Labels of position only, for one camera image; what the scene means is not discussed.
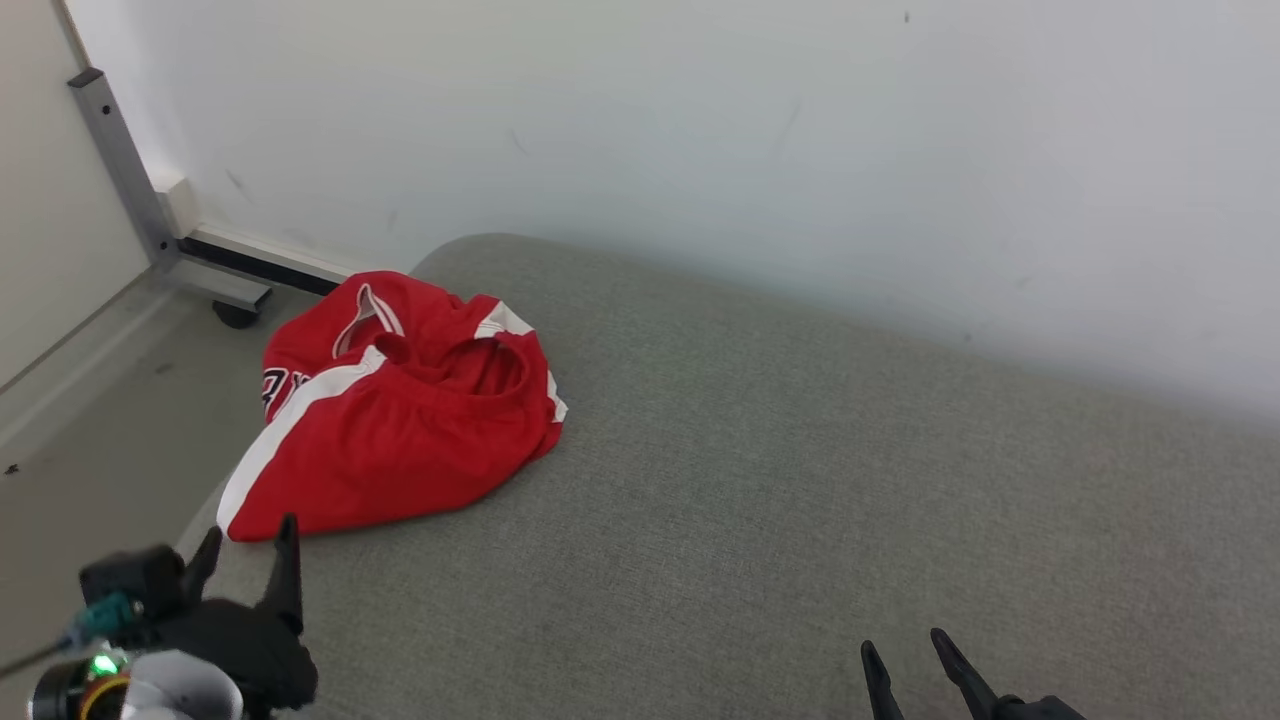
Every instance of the gray couch cushion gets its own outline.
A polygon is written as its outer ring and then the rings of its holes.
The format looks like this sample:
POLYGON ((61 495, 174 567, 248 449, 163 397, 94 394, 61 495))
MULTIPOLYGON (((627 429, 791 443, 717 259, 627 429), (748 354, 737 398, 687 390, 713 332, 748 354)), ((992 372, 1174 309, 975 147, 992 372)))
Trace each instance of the gray couch cushion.
POLYGON ((538 328, 568 419, 475 507, 303 541, 310 716, 870 717, 870 638, 960 717, 934 625, 1092 719, 1274 714, 1275 441, 539 240, 416 274, 538 328))

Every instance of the green led light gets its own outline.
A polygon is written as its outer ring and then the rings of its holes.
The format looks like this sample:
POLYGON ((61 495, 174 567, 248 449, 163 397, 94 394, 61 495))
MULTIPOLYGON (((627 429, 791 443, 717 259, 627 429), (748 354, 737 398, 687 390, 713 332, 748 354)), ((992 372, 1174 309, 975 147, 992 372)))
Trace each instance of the green led light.
POLYGON ((119 673, 120 669, 115 666, 115 661, 105 655, 99 655, 93 659, 93 673, 99 675, 114 675, 119 673))

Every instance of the cable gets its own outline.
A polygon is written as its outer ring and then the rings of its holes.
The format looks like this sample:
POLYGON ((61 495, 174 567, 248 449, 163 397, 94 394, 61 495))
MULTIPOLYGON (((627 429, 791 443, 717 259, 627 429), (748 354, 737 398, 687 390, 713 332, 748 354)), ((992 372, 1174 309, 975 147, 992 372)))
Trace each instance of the cable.
POLYGON ((55 642, 54 644, 42 647, 42 648, 37 650, 36 652, 32 652, 31 655, 19 657, 18 660, 14 660, 13 662, 9 662, 4 667, 0 667, 0 680, 4 680, 9 675, 15 675, 15 674, 26 670, 27 667, 31 667, 32 665, 36 665, 37 662, 40 662, 42 660, 47 660, 47 659, 58 655, 59 652, 61 652, 61 651, 64 651, 64 650, 67 650, 69 647, 70 647, 70 642, 64 638, 64 639, 60 639, 60 641, 55 642))
POLYGON ((56 642, 0 667, 0 680, 68 650, 88 647, 96 638, 111 637, 138 618, 123 592, 111 593, 76 614, 56 642))

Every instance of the metal frame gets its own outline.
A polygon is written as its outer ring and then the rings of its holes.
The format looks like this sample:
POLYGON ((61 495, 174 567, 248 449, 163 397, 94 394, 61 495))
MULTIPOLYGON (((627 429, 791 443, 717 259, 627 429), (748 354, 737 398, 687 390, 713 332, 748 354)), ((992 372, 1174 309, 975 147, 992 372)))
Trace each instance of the metal frame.
POLYGON ((72 88, 93 143, 106 163, 111 182, 156 272, 179 287, 219 302, 260 311, 271 293, 270 287, 182 254, 178 241, 169 233, 160 199, 142 165, 142 158, 138 156, 111 86, 106 82, 106 74, 90 67, 67 85, 72 88))

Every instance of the white panel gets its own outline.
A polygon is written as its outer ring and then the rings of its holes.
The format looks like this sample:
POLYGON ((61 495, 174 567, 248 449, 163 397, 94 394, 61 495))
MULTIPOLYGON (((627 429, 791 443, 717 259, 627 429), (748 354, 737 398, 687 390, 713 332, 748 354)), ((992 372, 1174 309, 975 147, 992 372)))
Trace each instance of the white panel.
POLYGON ((0 3, 0 386, 145 268, 46 0, 0 3))
POLYGON ((204 220, 620 247, 1280 418, 1272 0, 78 0, 204 220))
POLYGON ((164 213, 169 234, 182 240, 195 232, 200 224, 200 205, 191 191, 187 178, 169 173, 148 170, 151 187, 156 191, 160 210, 164 213))

